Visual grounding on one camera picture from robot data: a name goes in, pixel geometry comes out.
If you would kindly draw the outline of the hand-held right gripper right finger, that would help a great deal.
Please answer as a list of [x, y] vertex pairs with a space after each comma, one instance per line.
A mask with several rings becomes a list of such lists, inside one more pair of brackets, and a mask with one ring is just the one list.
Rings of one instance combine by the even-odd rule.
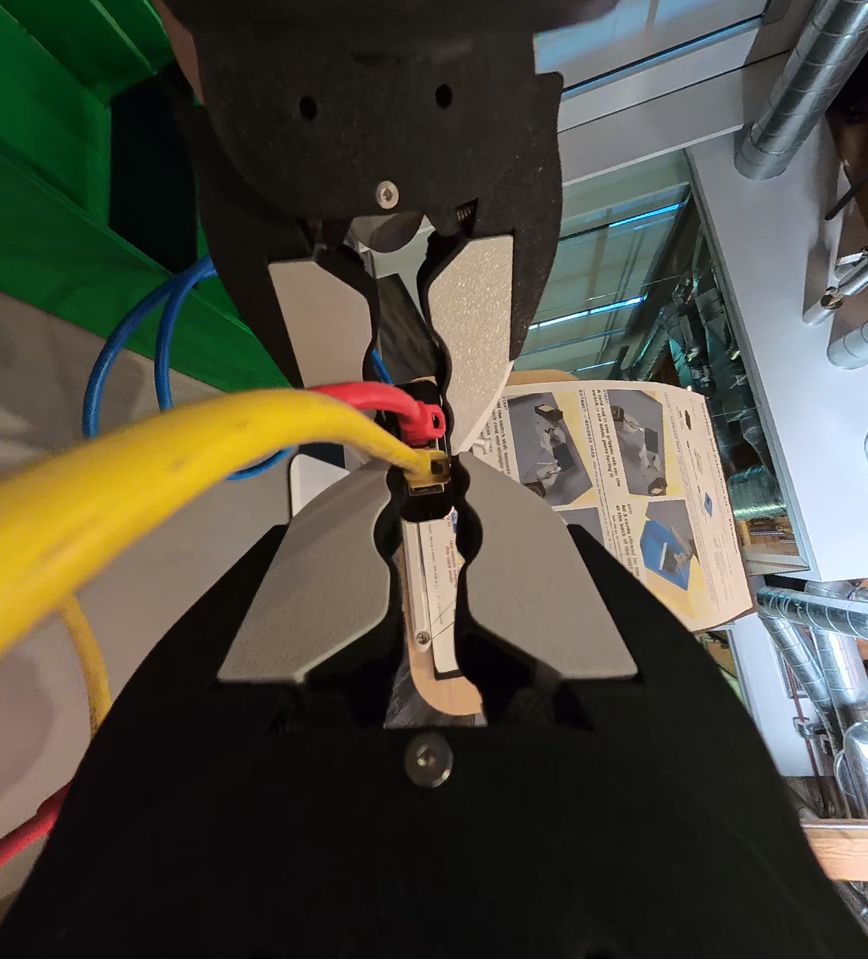
[[455, 651], [489, 725], [564, 686], [627, 681], [632, 654], [568, 525], [516, 480], [462, 453], [451, 462], [463, 558]]

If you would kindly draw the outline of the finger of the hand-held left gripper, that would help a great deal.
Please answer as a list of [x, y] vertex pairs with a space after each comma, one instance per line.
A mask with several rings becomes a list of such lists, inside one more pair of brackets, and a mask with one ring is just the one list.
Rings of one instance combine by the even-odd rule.
[[452, 454], [480, 435], [512, 371], [512, 261], [512, 235], [434, 234], [419, 270]]
[[292, 385], [367, 379], [380, 302], [362, 260], [314, 257], [275, 262], [268, 270], [298, 370]]

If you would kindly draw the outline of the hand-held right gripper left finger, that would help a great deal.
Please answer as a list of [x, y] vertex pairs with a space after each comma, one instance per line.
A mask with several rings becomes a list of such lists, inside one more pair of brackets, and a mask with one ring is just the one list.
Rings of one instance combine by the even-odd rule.
[[383, 727], [404, 658], [404, 481], [371, 461], [291, 521], [217, 671], [224, 688], [340, 700]]

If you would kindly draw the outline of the black ethernet splitter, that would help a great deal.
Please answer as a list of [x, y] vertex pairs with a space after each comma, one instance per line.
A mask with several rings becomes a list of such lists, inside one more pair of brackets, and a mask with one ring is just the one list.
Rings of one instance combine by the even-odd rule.
[[411, 413], [383, 409], [373, 414], [374, 421], [415, 450], [427, 451], [435, 466], [426, 485], [406, 484], [407, 497], [403, 518], [407, 521], [434, 521], [445, 517], [454, 505], [451, 460], [447, 437], [447, 416], [439, 387], [433, 376], [415, 377], [385, 389], [404, 394], [410, 401], [401, 400], [402, 407], [411, 407]]

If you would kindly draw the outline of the green plastic bin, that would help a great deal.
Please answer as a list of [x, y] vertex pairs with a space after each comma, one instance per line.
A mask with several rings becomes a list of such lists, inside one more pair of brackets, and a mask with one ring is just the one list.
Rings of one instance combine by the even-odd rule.
[[0, 1], [0, 292], [108, 336], [209, 252], [153, 2]]

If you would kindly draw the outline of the white sign stand base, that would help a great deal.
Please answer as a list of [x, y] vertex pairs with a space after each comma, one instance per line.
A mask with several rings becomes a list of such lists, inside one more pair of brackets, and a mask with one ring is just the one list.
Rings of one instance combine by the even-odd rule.
[[298, 449], [287, 466], [288, 516], [293, 519], [309, 503], [349, 474], [342, 446], [312, 443]]

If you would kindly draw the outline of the instruction sign board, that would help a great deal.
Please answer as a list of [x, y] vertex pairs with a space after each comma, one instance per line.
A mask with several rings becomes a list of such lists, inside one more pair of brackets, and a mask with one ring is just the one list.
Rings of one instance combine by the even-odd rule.
[[[695, 634], [754, 601], [706, 403], [664, 385], [514, 373], [469, 450], [577, 525]], [[425, 706], [473, 722], [454, 651], [457, 513], [404, 523], [409, 675]]]

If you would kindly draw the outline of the large paned window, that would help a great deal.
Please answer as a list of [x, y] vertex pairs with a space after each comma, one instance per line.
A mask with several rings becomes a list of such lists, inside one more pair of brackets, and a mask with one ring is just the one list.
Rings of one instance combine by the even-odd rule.
[[540, 33], [536, 68], [558, 71], [566, 87], [759, 17], [764, 1], [619, 1], [602, 17]]

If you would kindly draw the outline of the silver round duct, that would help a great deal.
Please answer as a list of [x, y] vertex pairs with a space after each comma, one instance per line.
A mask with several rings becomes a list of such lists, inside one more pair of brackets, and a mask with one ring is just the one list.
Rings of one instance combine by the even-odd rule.
[[816, 3], [736, 150], [737, 172], [757, 182], [782, 174], [867, 53], [868, 1]]

